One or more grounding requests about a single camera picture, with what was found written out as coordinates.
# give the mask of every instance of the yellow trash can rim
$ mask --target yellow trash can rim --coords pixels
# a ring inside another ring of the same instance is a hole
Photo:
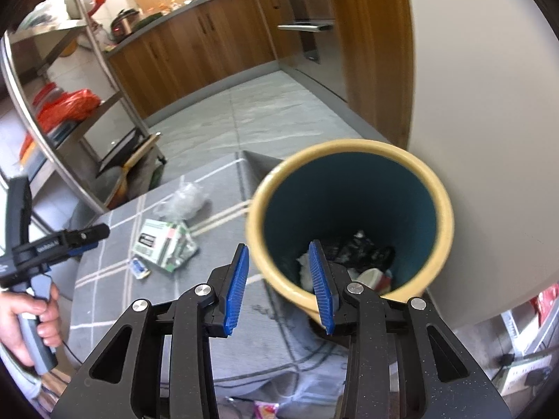
[[[394,160],[417,176],[433,200],[437,230],[431,254],[418,273],[402,287],[384,295],[386,299],[406,302],[410,297],[422,293],[444,266],[454,235],[452,205],[443,184],[424,162],[403,149],[373,140],[342,139],[311,146],[287,158],[264,178],[254,193],[247,219],[247,242],[251,257],[266,281],[284,298],[315,312],[315,317],[318,313],[315,295],[289,281],[272,260],[264,240],[264,218],[273,193],[284,179],[309,162],[342,152],[365,152]]]

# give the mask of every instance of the cabinet handle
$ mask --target cabinet handle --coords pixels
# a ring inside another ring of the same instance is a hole
[[[159,57],[158,57],[158,55],[157,55],[157,53],[156,53],[156,51],[155,51],[155,49],[154,49],[153,44],[151,43],[151,41],[148,42],[147,45],[149,45],[149,50],[152,51],[152,54],[153,54],[153,56],[155,57],[155,59],[158,60]]]
[[[202,19],[200,17],[198,17],[198,23],[202,27],[202,32],[204,33],[204,35],[207,35],[208,33],[206,32],[206,28],[204,28],[204,24],[202,23]]]
[[[289,24],[278,25],[278,29],[286,31],[305,31],[309,33],[321,33],[333,28],[334,24],[330,21],[327,22],[293,22]]]
[[[210,24],[210,28],[212,31],[215,31],[215,26],[213,26],[212,19],[208,13],[206,13],[206,18],[208,19],[208,23]]]

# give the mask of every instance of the oven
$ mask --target oven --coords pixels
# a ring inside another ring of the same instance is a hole
[[[342,51],[336,33],[330,0],[289,0],[292,20],[278,29],[296,32],[301,50],[291,58],[295,69],[347,99],[342,69]]]

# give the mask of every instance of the power outlet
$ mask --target power outlet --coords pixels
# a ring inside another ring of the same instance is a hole
[[[551,356],[549,354],[537,359],[514,362],[511,367],[503,371],[496,383],[499,393],[504,397],[526,389],[524,385],[526,376],[533,370],[548,367],[551,363]]]

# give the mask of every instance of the wooden panel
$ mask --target wooden panel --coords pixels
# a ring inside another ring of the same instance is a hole
[[[164,52],[175,100],[226,77],[213,68],[212,58],[219,52],[202,17],[202,11],[193,8],[162,24],[158,31],[157,46]]]
[[[332,0],[344,52],[348,105],[406,148],[413,98],[408,0]]]
[[[213,0],[201,9],[219,53],[212,59],[225,76],[275,59],[256,0]]]
[[[294,55],[303,51],[300,37],[297,32],[278,29],[278,25],[293,20],[289,0],[258,0],[258,2],[266,19],[277,59],[293,66]]]
[[[109,58],[115,75],[142,118],[178,99],[157,42],[160,27],[145,33]]]

